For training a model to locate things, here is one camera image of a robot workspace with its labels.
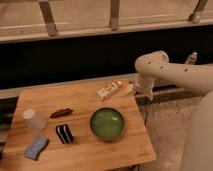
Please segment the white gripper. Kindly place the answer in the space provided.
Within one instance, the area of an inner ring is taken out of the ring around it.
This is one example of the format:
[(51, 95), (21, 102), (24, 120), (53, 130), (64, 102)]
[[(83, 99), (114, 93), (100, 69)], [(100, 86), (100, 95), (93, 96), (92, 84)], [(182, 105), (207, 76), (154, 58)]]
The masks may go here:
[(152, 101), (154, 83), (154, 78), (137, 74), (134, 78), (134, 82), (127, 86), (125, 94), (132, 94), (135, 91)]

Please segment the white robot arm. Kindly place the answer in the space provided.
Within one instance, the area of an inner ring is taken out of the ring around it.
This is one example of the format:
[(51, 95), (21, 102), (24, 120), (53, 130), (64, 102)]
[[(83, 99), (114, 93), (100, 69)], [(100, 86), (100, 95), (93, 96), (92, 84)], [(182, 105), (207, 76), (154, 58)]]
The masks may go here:
[(175, 85), (166, 100), (154, 99), (148, 131), (157, 160), (140, 171), (213, 171), (213, 65), (177, 64), (163, 51), (135, 62), (134, 88), (154, 99), (154, 83)]

